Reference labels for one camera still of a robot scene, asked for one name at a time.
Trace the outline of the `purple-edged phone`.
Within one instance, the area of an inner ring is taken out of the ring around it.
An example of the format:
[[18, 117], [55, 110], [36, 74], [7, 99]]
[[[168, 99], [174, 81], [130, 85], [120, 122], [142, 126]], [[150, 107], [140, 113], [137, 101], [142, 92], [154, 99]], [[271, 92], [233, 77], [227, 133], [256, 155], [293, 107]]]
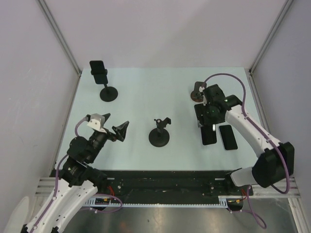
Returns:
[[203, 145], [211, 145], [217, 143], [217, 135], [215, 125], [207, 125], [201, 127], [201, 138]]

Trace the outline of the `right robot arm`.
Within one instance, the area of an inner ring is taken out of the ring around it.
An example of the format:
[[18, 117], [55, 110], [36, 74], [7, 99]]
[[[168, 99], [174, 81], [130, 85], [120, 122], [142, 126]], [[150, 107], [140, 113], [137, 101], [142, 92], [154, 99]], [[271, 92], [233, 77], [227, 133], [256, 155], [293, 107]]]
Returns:
[[224, 182], [228, 194], [235, 195], [242, 186], [249, 184], [267, 188], [293, 175], [294, 146], [289, 142], [282, 143], [258, 125], [244, 110], [238, 97], [226, 97], [218, 85], [207, 86], [203, 82], [195, 83], [190, 96], [198, 101], [194, 109], [203, 145], [216, 143], [215, 126], [228, 122], [243, 136], [258, 158], [253, 166], [229, 173]]

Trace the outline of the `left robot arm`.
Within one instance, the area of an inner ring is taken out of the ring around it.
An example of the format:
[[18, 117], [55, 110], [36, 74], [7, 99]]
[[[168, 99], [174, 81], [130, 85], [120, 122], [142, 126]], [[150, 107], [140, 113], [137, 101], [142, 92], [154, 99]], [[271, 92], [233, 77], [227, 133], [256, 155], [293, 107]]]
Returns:
[[92, 196], [107, 190], [107, 176], [90, 166], [107, 141], [124, 141], [129, 122], [104, 127], [110, 114], [91, 114], [75, 126], [75, 137], [59, 161], [51, 194], [23, 233], [62, 233], [71, 219]]

